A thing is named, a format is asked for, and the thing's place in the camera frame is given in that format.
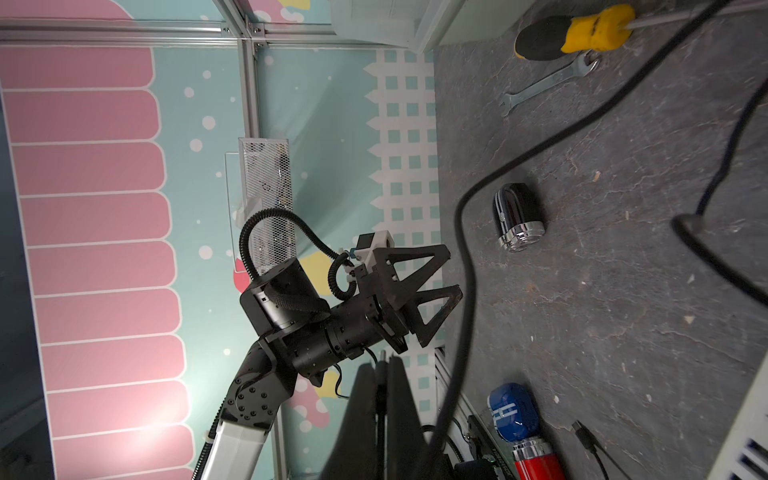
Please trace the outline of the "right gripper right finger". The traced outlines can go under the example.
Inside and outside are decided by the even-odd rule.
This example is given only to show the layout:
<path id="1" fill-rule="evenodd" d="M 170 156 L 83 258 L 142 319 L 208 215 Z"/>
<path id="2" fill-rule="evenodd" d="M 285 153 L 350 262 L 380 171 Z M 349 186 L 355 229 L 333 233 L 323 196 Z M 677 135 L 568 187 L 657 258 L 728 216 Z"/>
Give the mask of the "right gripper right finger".
<path id="1" fill-rule="evenodd" d="M 388 359 L 385 380 L 385 479 L 420 479 L 427 442 L 400 357 Z"/>

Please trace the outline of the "black silver electric shaver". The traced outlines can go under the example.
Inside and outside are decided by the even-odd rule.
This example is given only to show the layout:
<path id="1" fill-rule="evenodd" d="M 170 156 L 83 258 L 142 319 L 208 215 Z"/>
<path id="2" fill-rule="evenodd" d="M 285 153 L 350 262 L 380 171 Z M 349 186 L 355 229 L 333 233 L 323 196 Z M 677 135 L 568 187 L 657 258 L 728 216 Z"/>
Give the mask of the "black silver electric shaver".
<path id="1" fill-rule="evenodd" d="M 498 242 L 506 251 L 522 251 L 546 233 L 537 197 L 525 183 L 503 185 L 494 195 L 493 213 Z"/>

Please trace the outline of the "white power strip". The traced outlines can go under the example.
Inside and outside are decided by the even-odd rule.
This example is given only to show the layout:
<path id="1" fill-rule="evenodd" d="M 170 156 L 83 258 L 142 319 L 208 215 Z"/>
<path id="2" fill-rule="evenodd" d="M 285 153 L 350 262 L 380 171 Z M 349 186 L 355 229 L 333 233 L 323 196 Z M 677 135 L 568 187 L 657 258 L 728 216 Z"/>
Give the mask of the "white power strip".
<path id="1" fill-rule="evenodd" d="M 767 357 L 764 357 L 708 479 L 767 479 L 767 434 Z"/>

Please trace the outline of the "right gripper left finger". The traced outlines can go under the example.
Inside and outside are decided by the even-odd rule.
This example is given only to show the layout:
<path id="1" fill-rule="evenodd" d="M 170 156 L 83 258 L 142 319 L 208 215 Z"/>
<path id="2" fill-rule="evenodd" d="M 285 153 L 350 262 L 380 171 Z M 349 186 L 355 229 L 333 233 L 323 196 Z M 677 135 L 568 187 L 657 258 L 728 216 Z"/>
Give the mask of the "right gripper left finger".
<path id="1" fill-rule="evenodd" d="M 345 416 L 320 479 L 375 479 L 377 473 L 377 382 L 374 367 L 362 365 Z"/>

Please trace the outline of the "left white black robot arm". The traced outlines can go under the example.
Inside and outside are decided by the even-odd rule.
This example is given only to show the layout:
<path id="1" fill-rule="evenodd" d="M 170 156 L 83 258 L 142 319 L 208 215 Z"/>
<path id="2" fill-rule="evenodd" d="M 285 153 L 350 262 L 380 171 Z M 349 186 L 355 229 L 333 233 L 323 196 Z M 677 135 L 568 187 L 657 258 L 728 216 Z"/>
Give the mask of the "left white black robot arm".
<path id="1" fill-rule="evenodd" d="M 394 247 L 383 232 L 362 236 L 363 262 L 353 265 L 341 301 L 330 306 L 297 259 L 259 274 L 249 240 L 264 220 L 300 229 L 306 223 L 277 207 L 251 216 L 239 248 L 250 284 L 240 304 L 257 333 L 207 433 L 193 475 L 248 479 L 280 412 L 301 381 L 320 385 L 326 371 L 379 342 L 388 360 L 360 367 L 345 416 L 321 477 L 324 479 L 453 479 L 441 451 L 449 420 L 431 432 L 421 426 L 401 355 L 406 338 L 427 345 L 462 297 L 458 286 L 427 289 L 450 257 L 444 245 Z M 429 456 L 427 450 L 439 452 Z"/>

